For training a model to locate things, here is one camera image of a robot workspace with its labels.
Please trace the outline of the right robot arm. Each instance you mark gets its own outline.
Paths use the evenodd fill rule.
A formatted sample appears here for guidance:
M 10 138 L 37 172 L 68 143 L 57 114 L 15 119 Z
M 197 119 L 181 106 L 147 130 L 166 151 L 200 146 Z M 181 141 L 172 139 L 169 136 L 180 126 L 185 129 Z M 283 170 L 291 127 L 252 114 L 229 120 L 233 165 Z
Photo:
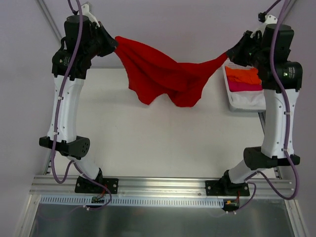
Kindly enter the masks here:
M 265 24 L 254 32 L 246 31 L 228 51 L 228 58 L 239 66 L 252 66 L 266 103 L 264 140 L 260 147 L 245 148 L 243 160 L 223 174 L 216 186 L 233 195 L 246 180 L 265 169 L 300 163 L 292 142 L 293 117 L 302 86 L 303 68 L 288 60 L 294 30 L 288 25 Z

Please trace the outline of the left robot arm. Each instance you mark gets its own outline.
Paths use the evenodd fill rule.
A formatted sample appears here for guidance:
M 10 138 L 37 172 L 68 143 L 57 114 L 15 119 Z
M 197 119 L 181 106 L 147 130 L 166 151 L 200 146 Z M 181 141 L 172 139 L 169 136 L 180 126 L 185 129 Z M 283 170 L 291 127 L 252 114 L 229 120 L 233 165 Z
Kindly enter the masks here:
M 39 139 L 39 145 L 51 150 L 51 171 L 57 183 L 66 181 L 65 177 L 58 178 L 55 170 L 59 153 L 69 160 L 66 173 L 71 165 L 80 173 L 77 186 L 97 193 L 105 186 L 101 168 L 86 158 L 90 139 L 77 134 L 79 97 L 91 60 L 113 53 L 118 43 L 94 16 L 69 16 L 64 29 L 61 47 L 52 57 L 55 88 L 51 125 L 47 135 Z

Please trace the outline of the red t-shirt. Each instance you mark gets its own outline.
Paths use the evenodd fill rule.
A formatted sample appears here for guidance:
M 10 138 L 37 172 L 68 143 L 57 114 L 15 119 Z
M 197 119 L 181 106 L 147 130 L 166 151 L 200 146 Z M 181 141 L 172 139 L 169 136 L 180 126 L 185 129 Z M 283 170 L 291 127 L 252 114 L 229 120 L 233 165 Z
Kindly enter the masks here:
M 150 105 L 166 94 L 177 107 L 193 107 L 209 78 L 227 60 L 226 53 L 203 63 L 180 63 L 138 41 L 117 36 L 116 55 L 128 77 L 128 88 Z

